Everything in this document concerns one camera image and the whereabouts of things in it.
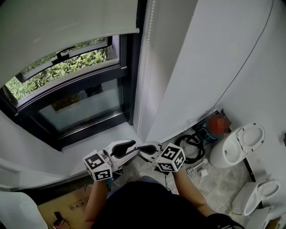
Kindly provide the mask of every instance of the small white box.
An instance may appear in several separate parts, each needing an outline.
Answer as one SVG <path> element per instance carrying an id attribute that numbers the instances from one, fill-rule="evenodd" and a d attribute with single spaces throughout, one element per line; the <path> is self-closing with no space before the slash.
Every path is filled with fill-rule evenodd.
<path id="1" fill-rule="evenodd" d="M 158 156 L 156 164 L 162 172 L 177 172 L 186 157 L 181 147 L 169 143 Z"/>
<path id="2" fill-rule="evenodd" d="M 111 166 L 94 150 L 83 158 L 84 165 L 94 181 L 112 178 Z"/>

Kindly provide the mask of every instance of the floor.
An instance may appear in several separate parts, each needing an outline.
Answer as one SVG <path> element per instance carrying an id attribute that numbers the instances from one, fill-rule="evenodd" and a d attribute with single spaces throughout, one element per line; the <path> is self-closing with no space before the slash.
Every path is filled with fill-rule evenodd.
<path id="1" fill-rule="evenodd" d="M 192 130 L 187 131 L 184 134 L 191 134 Z M 169 142 L 174 143 L 178 136 L 163 143 L 163 148 L 167 146 Z M 206 157 L 208 157 L 211 151 L 212 145 L 206 145 Z M 186 153 L 191 157 L 194 157 L 196 148 L 191 145 L 186 145 Z M 186 165 L 186 169 L 195 166 L 196 164 Z M 206 168 L 208 175 L 205 177 L 199 177 L 198 170 Z M 229 214 L 234 220 L 245 225 L 248 221 L 248 217 L 238 216 L 231 214 L 231 203 L 238 192 L 242 189 L 246 182 L 251 182 L 249 172 L 242 161 L 241 163 L 226 169 L 219 169 L 213 167 L 210 163 L 206 163 L 198 167 L 198 170 L 190 175 L 192 182 L 206 197 L 208 204 L 216 212 Z M 123 169 L 123 175 L 115 180 L 112 184 L 112 188 L 120 187 L 128 181 L 134 181 L 140 177 L 148 175 L 165 186 L 165 176 L 162 173 L 154 171 L 154 167 L 137 157 L 128 166 Z M 166 178 L 168 188 L 174 194 L 178 194 L 176 185 L 172 174 L 169 174 Z"/>

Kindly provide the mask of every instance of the window handle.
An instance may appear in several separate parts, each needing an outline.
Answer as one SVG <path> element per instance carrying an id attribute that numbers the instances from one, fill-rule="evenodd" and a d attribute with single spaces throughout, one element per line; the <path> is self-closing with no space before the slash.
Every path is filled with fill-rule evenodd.
<path id="1" fill-rule="evenodd" d="M 53 64 L 58 64 L 58 63 L 60 63 L 60 62 L 62 62 L 64 60 L 67 60 L 69 58 L 68 52 L 66 54 L 64 54 L 64 55 L 62 55 L 62 53 L 65 52 L 66 50 L 71 49 L 71 48 L 75 48 L 75 46 L 72 46 L 72 47 L 69 47 L 69 48 L 65 48 L 65 49 L 63 49 L 61 51 L 58 51 L 57 52 L 57 56 L 52 59 L 52 63 Z"/>

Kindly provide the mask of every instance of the toilet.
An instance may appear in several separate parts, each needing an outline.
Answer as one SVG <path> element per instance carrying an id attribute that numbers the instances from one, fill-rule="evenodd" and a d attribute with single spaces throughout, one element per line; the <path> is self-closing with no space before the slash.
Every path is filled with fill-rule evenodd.
<path id="1" fill-rule="evenodd" d="M 248 216 L 261 201 L 273 198 L 280 188 L 281 183 L 278 180 L 248 182 L 233 200 L 232 212 Z"/>
<path id="2" fill-rule="evenodd" d="M 25 193 L 0 191 L 0 221 L 7 229 L 47 229 L 36 203 Z"/>
<path id="3" fill-rule="evenodd" d="M 265 130 L 257 123 L 239 127 L 218 142 L 210 153 L 210 163 L 227 168 L 241 162 L 265 141 Z"/>

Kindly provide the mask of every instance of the hose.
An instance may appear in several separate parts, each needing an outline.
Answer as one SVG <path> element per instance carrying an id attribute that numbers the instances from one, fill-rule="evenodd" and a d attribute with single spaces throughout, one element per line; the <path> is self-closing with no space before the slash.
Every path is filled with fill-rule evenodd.
<path id="1" fill-rule="evenodd" d="M 205 149 L 204 149 L 203 141 L 199 141 L 197 138 L 195 138 L 195 136 L 198 133 L 195 133 L 192 135 L 183 135 L 183 136 L 179 137 L 175 142 L 175 145 L 180 146 L 181 141 L 184 139 L 187 139 L 186 143 L 193 145 L 193 146 L 198 148 L 198 155 L 195 158 L 190 158 L 190 157 L 186 156 L 185 164 L 193 164 L 193 163 L 197 162 L 198 160 L 202 159 L 203 156 L 205 155 Z"/>

